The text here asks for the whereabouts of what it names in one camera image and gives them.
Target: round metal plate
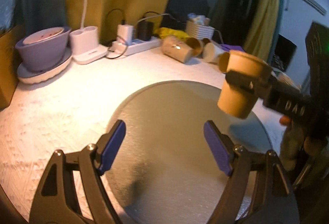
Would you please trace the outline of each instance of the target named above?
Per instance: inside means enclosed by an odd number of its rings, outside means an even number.
[[[197,82],[148,86],[127,98],[111,118],[127,134],[105,174],[119,204],[140,224],[200,224],[211,216],[227,182],[203,136],[203,124],[218,129],[249,150],[266,152],[271,143],[259,119],[226,115],[217,107],[220,89]],[[251,173],[240,214],[248,207]]]

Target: power strip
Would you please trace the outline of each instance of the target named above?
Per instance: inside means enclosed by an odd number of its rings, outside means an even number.
[[[131,45],[128,46],[127,51],[124,53],[124,56],[136,54],[139,52],[144,52],[149,49],[157,48],[161,46],[161,39],[158,39],[156,37],[152,37],[149,41],[141,41],[141,40],[133,40]],[[111,50],[114,51],[116,54],[122,53],[126,48],[126,45],[114,41],[112,43]]]

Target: table surface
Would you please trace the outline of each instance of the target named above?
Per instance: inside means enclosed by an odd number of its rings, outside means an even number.
[[[35,85],[19,83],[11,105],[0,112],[0,183],[28,219],[37,184],[55,149],[79,151],[96,142],[120,103],[139,89],[162,81],[189,80],[221,88],[224,75],[215,65],[193,58],[187,64],[159,48],[122,59],[71,63],[54,78]],[[258,101],[253,109],[279,151],[284,128],[280,115]],[[82,212],[90,216],[79,174],[75,183]],[[103,178],[119,215],[125,216]]]

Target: metal bolt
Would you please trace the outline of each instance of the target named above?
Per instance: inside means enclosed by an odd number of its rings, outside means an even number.
[[[269,151],[269,156],[276,156],[276,153],[274,151]]]
[[[234,145],[234,150],[237,152],[242,152],[243,151],[243,146],[242,145]]]
[[[89,151],[92,151],[96,148],[96,145],[95,144],[88,144],[88,150]]]
[[[55,154],[58,155],[58,156],[61,156],[61,151],[60,150],[56,150],[55,151]]]

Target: plate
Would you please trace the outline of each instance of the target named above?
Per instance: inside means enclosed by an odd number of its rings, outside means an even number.
[[[26,69],[23,63],[21,63],[17,69],[17,77],[19,81],[25,84],[35,84],[48,80],[60,72],[62,72],[71,62],[72,52],[70,48],[66,48],[65,54],[58,65],[51,70],[41,72],[30,72]]]
[[[48,40],[58,34],[61,34],[64,31],[64,28],[57,27],[57,28],[47,28],[41,31],[38,31],[36,33],[33,33],[32,35],[28,36],[24,41],[23,44],[32,44],[44,40]]]

